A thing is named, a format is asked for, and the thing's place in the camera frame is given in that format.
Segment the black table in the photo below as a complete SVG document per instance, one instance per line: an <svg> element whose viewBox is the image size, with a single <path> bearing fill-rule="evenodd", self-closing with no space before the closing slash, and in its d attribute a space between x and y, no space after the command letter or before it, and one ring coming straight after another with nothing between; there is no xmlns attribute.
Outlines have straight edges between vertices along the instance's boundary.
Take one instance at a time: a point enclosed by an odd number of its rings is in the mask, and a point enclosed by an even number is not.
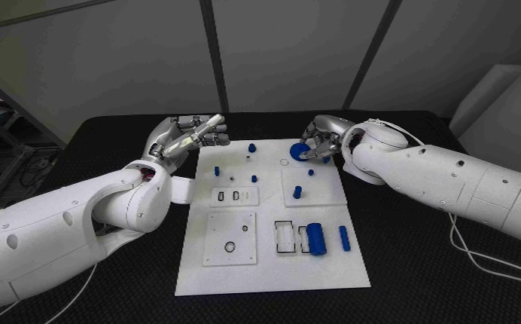
<svg viewBox="0 0 521 324"><path fill-rule="evenodd" d="M424 143L462 151L445 123L429 112L233 113L226 115L227 132L232 139L296 138L316 114L354 122L380 118ZM119 170L138 159L164 117L88 120L40 193ZM178 176L196 174L197 153L190 155ZM340 155L334 161L341 170ZM446 213L342 170L340 176L371 288L175 298L190 207L173 205L161 227L99 263L80 298L56 322L521 322L521 283L479 271L450 246ZM465 219L459 227L473 250L521 262L519 241ZM76 295L89 272L24 300L0 322L47 321Z"/></svg>

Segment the blue cylinder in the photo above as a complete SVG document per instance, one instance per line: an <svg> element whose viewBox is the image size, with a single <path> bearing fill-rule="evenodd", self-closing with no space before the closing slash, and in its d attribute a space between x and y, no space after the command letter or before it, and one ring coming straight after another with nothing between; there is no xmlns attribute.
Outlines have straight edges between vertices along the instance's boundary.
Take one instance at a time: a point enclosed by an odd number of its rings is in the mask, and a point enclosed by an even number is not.
<svg viewBox="0 0 521 324"><path fill-rule="evenodd" d="M306 239L309 241L309 253L312 255L324 255L325 249L322 225L316 222L306 226Z"/></svg>
<svg viewBox="0 0 521 324"><path fill-rule="evenodd" d="M344 251L351 251L351 244L350 244L350 238L347 237L345 226L338 226L338 230L340 230L340 238L342 239Z"/></svg>
<svg viewBox="0 0 521 324"><path fill-rule="evenodd" d="M302 187L295 186L293 198L301 198L301 193L302 193Z"/></svg>

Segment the robotic hand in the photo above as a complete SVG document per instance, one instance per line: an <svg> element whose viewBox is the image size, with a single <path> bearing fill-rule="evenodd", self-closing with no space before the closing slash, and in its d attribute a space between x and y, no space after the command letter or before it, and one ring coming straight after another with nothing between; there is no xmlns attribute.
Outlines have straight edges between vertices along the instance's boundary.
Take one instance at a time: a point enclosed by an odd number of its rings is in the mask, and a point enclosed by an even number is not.
<svg viewBox="0 0 521 324"><path fill-rule="evenodd" d="M0 210L0 307L52 289L154 231L170 202L191 202L193 180L170 174L190 149L230 143L221 123L221 115L167 118L141 160ZM96 235L91 218L115 231Z"/></svg>
<svg viewBox="0 0 521 324"><path fill-rule="evenodd" d="M433 145L409 147L394 124L361 124L316 115L291 149L306 160L341 152L344 170L374 185L388 186L423 204L466 217L521 239L521 173ZM314 149L305 145L312 138Z"/></svg>

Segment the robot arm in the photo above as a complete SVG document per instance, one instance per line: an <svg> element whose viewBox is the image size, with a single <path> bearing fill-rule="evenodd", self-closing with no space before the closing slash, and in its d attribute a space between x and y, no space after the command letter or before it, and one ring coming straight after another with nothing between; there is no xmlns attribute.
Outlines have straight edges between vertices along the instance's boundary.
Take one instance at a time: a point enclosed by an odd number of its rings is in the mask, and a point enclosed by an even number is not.
<svg viewBox="0 0 521 324"><path fill-rule="evenodd" d="M190 202L193 182L170 174L190 149L229 144L221 123L221 115L167 118L141 160L0 211L0 307L52 289L154 231L171 201ZM91 218L116 230L96 236Z"/></svg>
<svg viewBox="0 0 521 324"><path fill-rule="evenodd" d="M521 173L433 145L407 148L401 132L378 120L350 122L342 130L334 126L340 118L329 117L316 116L314 122L329 121L335 131L306 130L301 143L314 138L319 144L301 153L301 159L319 157L318 151L341 151L344 170L351 175L374 185L388 184L430 207L521 239ZM334 142L331 149L325 137L332 135L341 142Z"/></svg>

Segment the gray wall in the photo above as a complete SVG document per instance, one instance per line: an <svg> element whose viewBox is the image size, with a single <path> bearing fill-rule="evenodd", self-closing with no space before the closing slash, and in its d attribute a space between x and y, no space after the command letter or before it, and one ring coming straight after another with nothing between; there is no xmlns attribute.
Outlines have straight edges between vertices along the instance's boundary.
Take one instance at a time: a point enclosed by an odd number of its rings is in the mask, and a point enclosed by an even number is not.
<svg viewBox="0 0 521 324"><path fill-rule="evenodd" d="M93 116L226 102L450 117L521 63L519 25L518 0L1 0L0 91L65 142Z"/></svg>

